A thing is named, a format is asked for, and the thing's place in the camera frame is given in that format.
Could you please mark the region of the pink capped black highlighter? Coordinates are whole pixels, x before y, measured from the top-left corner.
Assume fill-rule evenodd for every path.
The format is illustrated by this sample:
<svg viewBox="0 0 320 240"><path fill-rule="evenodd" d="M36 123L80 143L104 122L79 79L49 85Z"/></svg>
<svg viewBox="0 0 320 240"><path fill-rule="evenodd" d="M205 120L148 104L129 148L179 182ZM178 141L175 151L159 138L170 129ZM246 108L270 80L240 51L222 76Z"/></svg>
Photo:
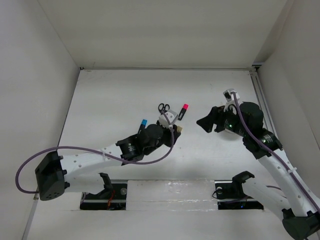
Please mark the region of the pink capped black highlighter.
<svg viewBox="0 0 320 240"><path fill-rule="evenodd" d="M181 108L179 114L178 114L178 120L181 121L185 115L185 113L187 112L189 105L188 104L184 104L183 107Z"/></svg>

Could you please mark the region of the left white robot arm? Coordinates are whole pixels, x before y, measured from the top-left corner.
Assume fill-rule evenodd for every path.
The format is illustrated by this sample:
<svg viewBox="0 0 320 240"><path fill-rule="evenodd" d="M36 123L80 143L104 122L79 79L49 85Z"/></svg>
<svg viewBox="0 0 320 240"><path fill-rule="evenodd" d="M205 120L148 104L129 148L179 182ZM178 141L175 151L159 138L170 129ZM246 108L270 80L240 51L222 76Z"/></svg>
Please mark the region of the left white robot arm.
<svg viewBox="0 0 320 240"><path fill-rule="evenodd" d="M83 153L65 156L51 150L35 169L39 198L50 201L65 192L87 192L107 198L112 191L111 180L101 169L143 165L143 158L161 146L172 149L181 131L176 124L163 126L157 122L99 150L84 148Z"/></svg>

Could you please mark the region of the small yellow eraser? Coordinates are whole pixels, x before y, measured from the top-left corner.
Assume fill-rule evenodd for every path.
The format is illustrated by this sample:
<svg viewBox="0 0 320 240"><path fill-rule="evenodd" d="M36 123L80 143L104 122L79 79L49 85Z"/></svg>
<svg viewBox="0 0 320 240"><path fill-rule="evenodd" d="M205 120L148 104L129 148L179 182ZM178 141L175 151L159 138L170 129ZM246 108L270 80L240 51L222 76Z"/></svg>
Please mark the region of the small yellow eraser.
<svg viewBox="0 0 320 240"><path fill-rule="evenodd" d="M178 125L176 126L176 131L177 131L178 133L181 133L181 132L182 132L182 129L183 129L183 128L182 128L181 126L178 126Z"/></svg>

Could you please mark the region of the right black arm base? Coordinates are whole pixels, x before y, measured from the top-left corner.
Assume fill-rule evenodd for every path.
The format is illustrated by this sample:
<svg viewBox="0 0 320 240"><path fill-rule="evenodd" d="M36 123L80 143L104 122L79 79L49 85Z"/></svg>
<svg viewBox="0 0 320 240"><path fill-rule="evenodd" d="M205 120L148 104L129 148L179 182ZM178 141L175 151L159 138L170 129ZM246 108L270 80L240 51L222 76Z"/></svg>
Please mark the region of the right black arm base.
<svg viewBox="0 0 320 240"><path fill-rule="evenodd" d="M215 180L212 198L217 200L218 210L264 210L264 206L243 192L242 184L255 176L243 171L231 180Z"/></svg>

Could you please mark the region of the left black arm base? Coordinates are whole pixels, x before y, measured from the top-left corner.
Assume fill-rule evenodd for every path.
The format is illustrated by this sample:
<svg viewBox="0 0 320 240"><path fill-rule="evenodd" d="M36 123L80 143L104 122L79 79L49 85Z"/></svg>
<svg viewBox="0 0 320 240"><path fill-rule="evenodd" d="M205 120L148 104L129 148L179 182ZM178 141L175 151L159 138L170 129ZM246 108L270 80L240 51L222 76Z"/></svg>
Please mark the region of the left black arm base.
<svg viewBox="0 0 320 240"><path fill-rule="evenodd" d="M97 194L83 192L79 209L83 211L125 211L128 181L111 180L107 173L100 173L103 190Z"/></svg>

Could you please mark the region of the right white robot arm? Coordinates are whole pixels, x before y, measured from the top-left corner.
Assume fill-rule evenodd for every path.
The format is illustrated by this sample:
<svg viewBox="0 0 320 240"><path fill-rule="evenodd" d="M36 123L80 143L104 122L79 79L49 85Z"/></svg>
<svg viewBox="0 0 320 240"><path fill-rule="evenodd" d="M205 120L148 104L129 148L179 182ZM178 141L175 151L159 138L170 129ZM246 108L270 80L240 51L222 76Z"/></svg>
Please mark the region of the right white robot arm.
<svg viewBox="0 0 320 240"><path fill-rule="evenodd" d="M260 183L249 171L235 175L231 182L217 183L218 200L253 198L273 212L295 240L306 240L320 231L320 199L305 184L283 151L274 133L263 127L264 114L253 102L214 106L197 125L207 133L228 130L242 137L243 145L270 173L282 193Z"/></svg>

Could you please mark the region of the black handled scissors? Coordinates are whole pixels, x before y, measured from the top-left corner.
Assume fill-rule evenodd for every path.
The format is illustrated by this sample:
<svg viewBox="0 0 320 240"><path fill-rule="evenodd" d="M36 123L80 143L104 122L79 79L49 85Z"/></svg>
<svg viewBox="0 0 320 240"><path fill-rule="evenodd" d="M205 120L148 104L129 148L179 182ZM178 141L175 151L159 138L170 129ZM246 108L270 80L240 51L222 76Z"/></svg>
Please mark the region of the black handled scissors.
<svg viewBox="0 0 320 240"><path fill-rule="evenodd" d="M162 113L162 112L166 113L169 109L170 109L170 105L169 105L169 104L160 103L160 104L158 105L158 111L159 111L160 113Z"/></svg>

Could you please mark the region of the blue capped black highlighter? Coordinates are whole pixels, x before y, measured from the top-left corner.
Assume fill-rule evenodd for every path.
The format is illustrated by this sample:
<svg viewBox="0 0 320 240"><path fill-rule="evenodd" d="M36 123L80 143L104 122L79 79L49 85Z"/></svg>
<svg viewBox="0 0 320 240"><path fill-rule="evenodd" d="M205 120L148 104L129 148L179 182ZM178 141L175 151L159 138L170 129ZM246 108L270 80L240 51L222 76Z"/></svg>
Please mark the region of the blue capped black highlighter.
<svg viewBox="0 0 320 240"><path fill-rule="evenodd" d="M146 125L147 125L147 120L146 119L143 119L142 121L141 121L141 124L140 124L140 126L139 126L139 129L138 129L138 133L140 133L143 129L145 129L145 127L146 127Z"/></svg>

